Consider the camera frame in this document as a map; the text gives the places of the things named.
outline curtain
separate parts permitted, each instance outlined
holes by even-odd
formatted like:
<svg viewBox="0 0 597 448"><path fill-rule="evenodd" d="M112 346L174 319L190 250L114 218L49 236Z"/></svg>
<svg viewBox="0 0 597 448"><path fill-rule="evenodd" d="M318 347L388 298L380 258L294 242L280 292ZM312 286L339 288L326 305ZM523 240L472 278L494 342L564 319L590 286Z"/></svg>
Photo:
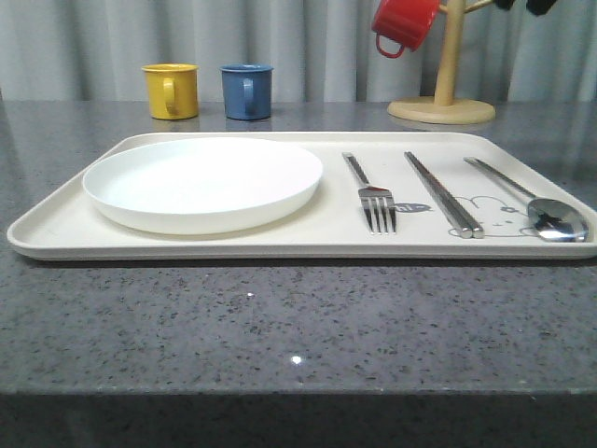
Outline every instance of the curtain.
<svg viewBox="0 0 597 448"><path fill-rule="evenodd" d="M465 16L456 95L594 101L597 2L536 17L523 0ZM379 0L0 0L5 100L146 99L141 66L196 63L202 101L222 101L219 66L274 66L277 102L391 101L433 94L445 16L390 60L370 25Z"/></svg>

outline tray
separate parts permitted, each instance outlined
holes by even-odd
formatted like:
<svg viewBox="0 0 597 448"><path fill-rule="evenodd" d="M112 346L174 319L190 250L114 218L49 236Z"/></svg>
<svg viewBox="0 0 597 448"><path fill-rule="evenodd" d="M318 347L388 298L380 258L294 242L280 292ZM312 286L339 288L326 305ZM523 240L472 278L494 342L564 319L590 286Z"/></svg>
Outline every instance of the tray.
<svg viewBox="0 0 597 448"><path fill-rule="evenodd" d="M17 219L7 238L43 260L239 258L583 259L597 255L597 213L487 139L464 133L149 133L127 138L103 157L142 145L215 136L295 142L318 156L324 175L311 201L294 214L245 231L171 236L136 231L100 215L81 188L84 171ZM414 173L412 151L476 217L484 239L451 228ZM398 232L369 233L357 185L341 156L350 151L374 185L391 189ZM469 166L478 157L539 196L577 207L590 222L585 243L548 243L528 229L522 198Z"/></svg>

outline spoon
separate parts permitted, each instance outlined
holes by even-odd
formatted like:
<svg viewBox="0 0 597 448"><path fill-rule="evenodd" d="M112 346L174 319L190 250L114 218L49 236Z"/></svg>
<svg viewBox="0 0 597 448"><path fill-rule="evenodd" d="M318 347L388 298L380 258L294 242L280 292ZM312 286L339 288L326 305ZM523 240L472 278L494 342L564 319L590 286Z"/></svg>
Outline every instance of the spoon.
<svg viewBox="0 0 597 448"><path fill-rule="evenodd" d="M587 241L589 226L587 220L573 206L555 199L539 198L518 182L510 179L488 165L473 157L465 157L465 161L506 181L511 187L531 198L526 210L529 220L546 241L555 243L582 243Z"/></svg>

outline chopsticks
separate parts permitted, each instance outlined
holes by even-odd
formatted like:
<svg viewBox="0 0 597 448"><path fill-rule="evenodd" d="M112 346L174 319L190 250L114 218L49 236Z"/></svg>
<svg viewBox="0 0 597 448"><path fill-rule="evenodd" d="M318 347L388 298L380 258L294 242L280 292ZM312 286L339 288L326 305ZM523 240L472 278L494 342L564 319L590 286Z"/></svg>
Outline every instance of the chopsticks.
<svg viewBox="0 0 597 448"><path fill-rule="evenodd" d="M404 153L417 172L425 188L462 238L483 238L485 232L481 225L460 205L449 191L432 175L410 151Z"/></svg>

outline yellow mug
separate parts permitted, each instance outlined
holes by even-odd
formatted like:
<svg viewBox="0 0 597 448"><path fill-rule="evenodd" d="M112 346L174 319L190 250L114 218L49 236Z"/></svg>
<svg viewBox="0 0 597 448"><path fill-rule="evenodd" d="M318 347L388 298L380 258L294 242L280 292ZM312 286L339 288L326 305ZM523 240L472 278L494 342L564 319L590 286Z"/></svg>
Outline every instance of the yellow mug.
<svg viewBox="0 0 597 448"><path fill-rule="evenodd" d="M155 63L142 68L154 119L190 119L199 115L197 65Z"/></svg>

